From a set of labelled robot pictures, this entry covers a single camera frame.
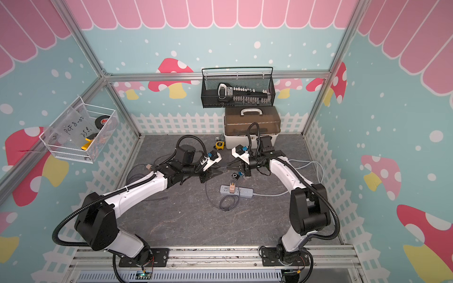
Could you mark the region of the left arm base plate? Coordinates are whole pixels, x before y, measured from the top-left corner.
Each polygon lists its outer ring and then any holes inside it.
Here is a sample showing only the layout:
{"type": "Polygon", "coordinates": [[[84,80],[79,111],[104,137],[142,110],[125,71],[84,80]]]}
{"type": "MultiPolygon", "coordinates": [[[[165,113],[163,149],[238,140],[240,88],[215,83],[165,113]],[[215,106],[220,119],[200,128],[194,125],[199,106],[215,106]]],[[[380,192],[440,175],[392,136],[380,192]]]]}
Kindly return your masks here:
{"type": "Polygon", "coordinates": [[[144,248],[136,257],[120,258],[119,266],[126,267],[166,267],[169,248],[144,248]]]}

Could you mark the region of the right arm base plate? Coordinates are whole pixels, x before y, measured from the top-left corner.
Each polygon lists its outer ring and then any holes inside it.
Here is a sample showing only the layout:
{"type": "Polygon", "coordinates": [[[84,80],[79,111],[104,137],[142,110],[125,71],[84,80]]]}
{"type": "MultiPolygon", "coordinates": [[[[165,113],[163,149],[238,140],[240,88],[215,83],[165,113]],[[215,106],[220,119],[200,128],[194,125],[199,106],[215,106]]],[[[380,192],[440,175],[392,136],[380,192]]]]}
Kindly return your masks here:
{"type": "Polygon", "coordinates": [[[263,266],[296,266],[305,267],[310,265],[309,256],[304,252],[287,252],[282,246],[266,247],[258,249],[263,266]]]}

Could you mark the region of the white power strip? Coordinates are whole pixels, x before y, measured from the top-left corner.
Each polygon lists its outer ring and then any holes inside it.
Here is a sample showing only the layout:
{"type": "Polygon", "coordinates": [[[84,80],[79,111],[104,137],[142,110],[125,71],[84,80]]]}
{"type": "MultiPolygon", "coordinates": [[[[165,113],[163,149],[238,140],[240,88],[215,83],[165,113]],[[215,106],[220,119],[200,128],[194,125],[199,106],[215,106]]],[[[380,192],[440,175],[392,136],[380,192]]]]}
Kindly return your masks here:
{"type": "Polygon", "coordinates": [[[219,190],[221,195],[228,196],[228,195],[235,195],[240,196],[241,198],[252,198],[254,191],[249,188],[245,187],[236,187],[235,191],[233,192],[230,189],[230,186],[222,185],[219,190]]]}

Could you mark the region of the socket bit set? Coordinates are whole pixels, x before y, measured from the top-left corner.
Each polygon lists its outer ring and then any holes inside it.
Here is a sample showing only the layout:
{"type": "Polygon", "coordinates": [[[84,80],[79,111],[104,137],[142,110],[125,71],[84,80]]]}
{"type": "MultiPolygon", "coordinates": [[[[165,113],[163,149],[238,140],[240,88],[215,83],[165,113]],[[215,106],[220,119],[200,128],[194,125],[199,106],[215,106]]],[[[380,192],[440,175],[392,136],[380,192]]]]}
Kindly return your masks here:
{"type": "Polygon", "coordinates": [[[267,90],[258,92],[254,88],[232,87],[221,83],[217,88],[218,100],[231,105],[272,105],[272,94],[267,90]]]}

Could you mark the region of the black electrical tape roll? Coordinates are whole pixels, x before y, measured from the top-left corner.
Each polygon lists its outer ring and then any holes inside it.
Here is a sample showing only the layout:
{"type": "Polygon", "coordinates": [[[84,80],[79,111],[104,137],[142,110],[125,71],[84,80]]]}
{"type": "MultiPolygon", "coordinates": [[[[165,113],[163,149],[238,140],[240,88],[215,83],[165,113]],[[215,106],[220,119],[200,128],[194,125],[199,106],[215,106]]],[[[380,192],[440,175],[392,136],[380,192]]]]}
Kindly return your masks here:
{"type": "Polygon", "coordinates": [[[95,126],[97,129],[101,130],[104,125],[109,121],[110,116],[109,115],[101,115],[98,118],[95,119],[95,126]]]}

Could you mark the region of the white toolbox brown lid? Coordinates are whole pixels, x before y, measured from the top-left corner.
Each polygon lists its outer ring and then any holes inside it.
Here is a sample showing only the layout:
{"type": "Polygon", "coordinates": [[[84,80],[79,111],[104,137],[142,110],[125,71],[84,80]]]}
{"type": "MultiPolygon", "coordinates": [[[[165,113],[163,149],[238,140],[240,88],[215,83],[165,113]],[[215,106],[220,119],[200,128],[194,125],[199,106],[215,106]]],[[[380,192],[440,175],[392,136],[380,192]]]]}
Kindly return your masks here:
{"type": "Polygon", "coordinates": [[[252,148],[257,147],[258,130],[257,123],[260,128],[260,136],[270,136],[271,143],[274,146],[276,139],[281,132],[281,119],[274,106],[262,107],[229,107],[225,109],[224,116],[224,136],[225,146],[227,149],[233,149],[238,145],[248,146],[248,136],[250,134],[252,148]]]}

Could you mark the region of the yellow tape measure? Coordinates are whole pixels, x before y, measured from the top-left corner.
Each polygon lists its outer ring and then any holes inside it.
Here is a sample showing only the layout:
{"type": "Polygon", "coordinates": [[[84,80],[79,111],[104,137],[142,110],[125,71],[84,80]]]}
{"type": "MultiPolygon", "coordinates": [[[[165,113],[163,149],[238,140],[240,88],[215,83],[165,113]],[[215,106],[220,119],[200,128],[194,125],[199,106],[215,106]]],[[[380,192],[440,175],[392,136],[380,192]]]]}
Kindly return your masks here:
{"type": "Polygon", "coordinates": [[[225,149],[225,142],[224,141],[217,141],[214,146],[215,150],[224,150],[225,149]]]}

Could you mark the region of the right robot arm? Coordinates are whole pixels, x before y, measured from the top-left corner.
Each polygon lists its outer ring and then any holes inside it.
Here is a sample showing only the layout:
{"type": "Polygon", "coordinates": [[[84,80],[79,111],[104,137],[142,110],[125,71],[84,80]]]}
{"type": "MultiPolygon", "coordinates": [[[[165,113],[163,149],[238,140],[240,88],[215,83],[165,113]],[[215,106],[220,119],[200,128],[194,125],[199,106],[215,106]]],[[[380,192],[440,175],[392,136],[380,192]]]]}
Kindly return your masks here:
{"type": "Polygon", "coordinates": [[[279,239],[275,248],[277,260],[290,265],[304,259],[305,244],[312,239],[332,240],[340,234],[340,219],[327,200],[327,190],[321,183],[312,183],[290,164],[286,155],[275,150],[270,136],[262,136],[257,122],[247,129],[248,146],[232,149],[234,161],[227,169],[250,177],[252,170],[266,168],[278,177],[290,194],[289,230],[279,239]]]}

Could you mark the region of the yellow tool in bin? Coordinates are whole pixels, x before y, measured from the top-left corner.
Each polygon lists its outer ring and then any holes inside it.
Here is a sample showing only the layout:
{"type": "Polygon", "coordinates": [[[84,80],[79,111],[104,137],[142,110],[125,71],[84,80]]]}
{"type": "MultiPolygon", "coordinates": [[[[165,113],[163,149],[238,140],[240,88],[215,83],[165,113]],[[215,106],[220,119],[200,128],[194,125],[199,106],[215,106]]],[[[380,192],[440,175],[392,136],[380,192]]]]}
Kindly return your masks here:
{"type": "Polygon", "coordinates": [[[93,139],[86,138],[86,143],[81,147],[82,150],[87,150],[92,144],[93,139]]]}

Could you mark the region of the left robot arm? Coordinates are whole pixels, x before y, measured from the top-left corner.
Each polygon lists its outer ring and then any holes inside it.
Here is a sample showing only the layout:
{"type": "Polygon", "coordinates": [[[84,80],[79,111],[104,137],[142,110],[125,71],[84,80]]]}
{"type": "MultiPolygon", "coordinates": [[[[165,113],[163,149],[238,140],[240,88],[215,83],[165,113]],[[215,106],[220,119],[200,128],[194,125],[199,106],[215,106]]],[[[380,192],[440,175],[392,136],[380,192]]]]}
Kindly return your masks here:
{"type": "Polygon", "coordinates": [[[201,158],[194,161],[196,148],[182,144],[187,138],[187,135],[182,136],[173,153],[162,163],[152,165],[150,172],[141,179],[111,193],[87,195],[82,207],[57,225],[52,234],[53,242],[60,246],[105,250],[120,258],[128,258],[135,265],[150,263],[154,256],[149,244],[141,237],[121,230],[117,219],[141,201],[174,185],[181,185],[191,177],[198,177],[201,183],[205,183],[222,174],[220,153],[215,150],[208,152],[200,138],[191,136],[202,147],[201,158]]]}

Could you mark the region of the clear plastic wall bin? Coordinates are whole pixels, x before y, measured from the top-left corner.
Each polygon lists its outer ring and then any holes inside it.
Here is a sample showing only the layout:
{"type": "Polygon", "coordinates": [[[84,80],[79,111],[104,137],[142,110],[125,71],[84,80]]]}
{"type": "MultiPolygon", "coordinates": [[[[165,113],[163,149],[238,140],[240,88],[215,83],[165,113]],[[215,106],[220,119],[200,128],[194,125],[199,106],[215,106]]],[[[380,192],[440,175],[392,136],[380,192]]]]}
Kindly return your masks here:
{"type": "Polygon", "coordinates": [[[119,125],[117,111],[87,104],[81,97],[63,111],[39,138],[47,150],[57,159],[93,164],[119,125]],[[95,119],[109,115],[109,121],[99,130],[95,119]],[[81,147],[86,138],[93,139],[87,150],[81,147]]]}

